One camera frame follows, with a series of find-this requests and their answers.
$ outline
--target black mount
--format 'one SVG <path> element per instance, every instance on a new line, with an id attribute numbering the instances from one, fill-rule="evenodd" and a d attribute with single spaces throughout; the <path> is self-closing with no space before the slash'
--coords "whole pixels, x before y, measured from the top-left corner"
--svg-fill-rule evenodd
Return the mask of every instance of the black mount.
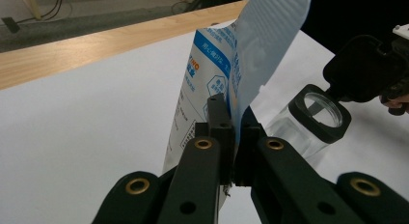
<path id="1" fill-rule="evenodd" d="M 208 99 L 208 123 L 196 124 L 179 165 L 161 177 L 121 178 L 94 224 L 217 223 L 219 187 L 251 186 L 262 223 L 409 223 L 409 203 L 381 181 L 347 173 L 322 179 L 283 139 L 267 137 L 251 108 L 240 146 L 223 95 Z"/>

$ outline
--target screw hole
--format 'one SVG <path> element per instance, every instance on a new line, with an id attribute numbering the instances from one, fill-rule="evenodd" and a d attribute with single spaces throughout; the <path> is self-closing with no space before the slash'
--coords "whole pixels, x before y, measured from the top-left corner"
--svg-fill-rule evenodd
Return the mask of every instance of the screw hole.
<path id="1" fill-rule="evenodd" d="M 367 196 L 376 197 L 381 194 L 379 187 L 368 180 L 354 178 L 350 183 L 355 190 Z"/>
<path id="2" fill-rule="evenodd" d="M 195 146 L 198 149 L 208 149 L 212 146 L 211 141 L 209 140 L 205 140 L 205 139 L 201 139 L 195 142 Z"/>
<path id="3" fill-rule="evenodd" d="M 321 212 L 325 214 L 334 215 L 336 212 L 333 206 L 325 202 L 318 203 L 317 207 Z"/>
<path id="4" fill-rule="evenodd" d="M 192 202 L 185 202 L 181 204 L 179 208 L 184 214 L 192 214 L 196 210 L 196 205 Z"/>
<path id="5" fill-rule="evenodd" d="M 125 191 L 131 195 L 137 195 L 144 193 L 150 187 L 150 181 L 138 178 L 134 179 L 126 184 Z"/>
<path id="6" fill-rule="evenodd" d="M 267 147 L 272 150 L 281 150 L 284 145 L 278 140 L 267 140 Z"/>

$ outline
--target clear plastic cup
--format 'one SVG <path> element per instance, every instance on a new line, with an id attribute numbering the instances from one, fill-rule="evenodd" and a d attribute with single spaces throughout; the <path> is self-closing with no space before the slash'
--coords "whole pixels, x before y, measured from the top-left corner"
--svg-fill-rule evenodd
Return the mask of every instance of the clear plastic cup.
<path id="1" fill-rule="evenodd" d="M 315 85 L 307 85 L 266 126 L 268 136 L 287 140 L 304 158 L 340 140 L 351 115 Z"/>

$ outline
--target brass screw insert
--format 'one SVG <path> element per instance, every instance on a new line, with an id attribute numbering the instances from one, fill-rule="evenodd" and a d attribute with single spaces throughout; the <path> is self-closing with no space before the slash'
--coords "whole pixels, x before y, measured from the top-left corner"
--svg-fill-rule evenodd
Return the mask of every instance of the brass screw insert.
<path id="1" fill-rule="evenodd" d="M 213 144 L 211 143 L 211 141 L 205 140 L 205 139 L 197 140 L 195 142 L 196 148 L 202 149 L 202 150 L 209 149 L 211 148 L 212 145 Z"/>
<path id="2" fill-rule="evenodd" d="M 131 195 L 144 193 L 150 187 L 150 181 L 144 178 L 137 178 L 126 184 L 125 190 Z"/>
<path id="3" fill-rule="evenodd" d="M 355 190 L 367 196 L 377 197 L 381 195 L 381 190 L 379 189 L 379 187 L 368 180 L 353 178 L 351 179 L 350 183 L 352 187 L 355 188 Z"/>
<path id="4" fill-rule="evenodd" d="M 268 139 L 265 142 L 265 145 L 267 146 L 267 148 L 272 149 L 272 150 L 281 150 L 284 148 L 284 144 L 275 139 Z"/>

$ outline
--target human hand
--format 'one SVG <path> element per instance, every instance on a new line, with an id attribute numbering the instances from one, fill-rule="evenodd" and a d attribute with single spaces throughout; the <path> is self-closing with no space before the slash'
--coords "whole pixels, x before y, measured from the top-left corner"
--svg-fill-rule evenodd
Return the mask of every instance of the human hand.
<path id="1" fill-rule="evenodd" d="M 402 103 L 409 103 L 409 94 L 395 99 L 391 99 L 388 102 L 382 104 L 388 106 L 389 108 L 400 108 L 402 107 Z M 409 105 L 406 106 L 406 113 L 409 113 Z"/>

